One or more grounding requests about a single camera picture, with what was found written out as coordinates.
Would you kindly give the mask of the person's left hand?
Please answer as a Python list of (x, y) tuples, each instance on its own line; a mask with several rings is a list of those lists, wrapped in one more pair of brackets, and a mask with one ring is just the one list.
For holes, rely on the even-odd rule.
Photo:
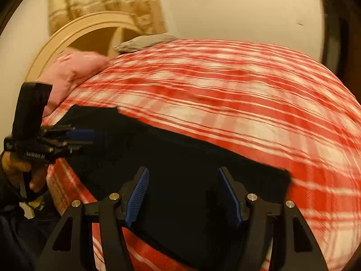
[(3, 152), (1, 157), (1, 166), (8, 180), (16, 188), (20, 188), (20, 180), (23, 173), (32, 173), (29, 188), (34, 192), (39, 192), (46, 184), (46, 176), (48, 174), (48, 165), (38, 164), (32, 168), (31, 163), (20, 159), (13, 152)]

